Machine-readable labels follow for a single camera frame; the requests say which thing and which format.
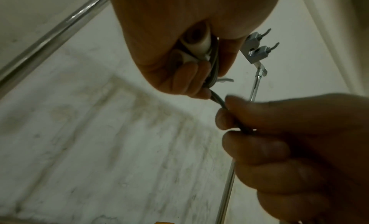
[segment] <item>hand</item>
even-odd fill
[[[174,74],[165,68],[169,52],[192,25],[208,21],[220,38],[219,76],[233,64],[241,44],[270,14],[278,0],[111,0],[132,58],[156,89],[208,99],[202,85],[209,62],[187,63]]]
[[[249,103],[227,97],[220,129],[238,119],[257,129],[227,132],[235,172],[261,206],[284,221],[369,223],[369,99],[350,95]]]

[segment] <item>white cylindrical object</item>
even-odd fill
[[[168,67],[171,70],[175,70],[187,62],[197,63],[199,60],[179,49],[174,49],[169,55]]]
[[[181,43],[199,59],[205,58],[211,47],[210,26],[200,22],[188,29],[180,38]]]

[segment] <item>finger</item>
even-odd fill
[[[219,73],[218,76],[224,76],[234,63],[238,51],[244,43],[246,37],[235,40],[219,40]]]
[[[191,98],[197,98],[197,99],[203,99],[208,100],[211,97],[211,91],[209,88],[201,88],[200,91],[195,94],[194,96],[191,96]]]
[[[184,95],[198,72],[198,64],[189,62],[179,67],[173,76],[163,81],[157,89],[172,95]]]
[[[278,195],[258,191],[258,199],[271,216],[289,222],[310,221],[329,208],[329,199],[317,192]]]
[[[324,95],[269,103],[228,96],[226,106],[244,125],[290,133],[323,134],[357,128],[368,121],[369,101],[350,95]]]
[[[215,116],[215,123],[220,130],[236,128],[236,119],[227,109],[224,108],[219,109]]]
[[[222,142],[225,151],[242,164],[277,162],[290,156],[288,145],[273,137],[250,136],[239,131],[230,131],[223,136]]]
[[[235,172],[246,186],[268,193],[314,191],[326,184],[316,168],[294,159],[257,166],[236,162]]]
[[[195,96],[200,91],[200,89],[204,85],[206,78],[211,72],[211,65],[208,61],[201,61],[198,63],[198,66],[199,66],[198,72],[192,79],[192,82],[189,85],[187,92],[185,93],[190,97]]]

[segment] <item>white plastic tube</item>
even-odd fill
[[[180,41],[193,55],[204,59],[211,47],[209,24],[206,22],[195,24],[182,35]]]
[[[187,62],[197,63],[199,60],[179,49],[174,49],[169,55],[168,67],[170,70],[176,70]]]

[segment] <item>metal pole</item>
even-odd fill
[[[261,63],[260,63],[260,65],[257,66],[257,69],[258,70],[256,71],[253,89],[251,90],[250,102],[255,101],[256,94],[257,94],[258,89],[259,89],[261,78],[266,75],[266,70],[265,70],[264,66]],[[228,172],[226,185],[224,187],[222,200],[220,202],[220,208],[219,208],[218,216],[217,216],[216,222],[215,222],[216,224],[224,224],[224,221],[225,221],[225,218],[226,218],[229,199],[231,198],[234,178],[235,178],[235,175],[236,175],[235,172],[234,172],[234,166],[235,166],[235,161],[232,161],[231,168],[229,169],[229,172]]]

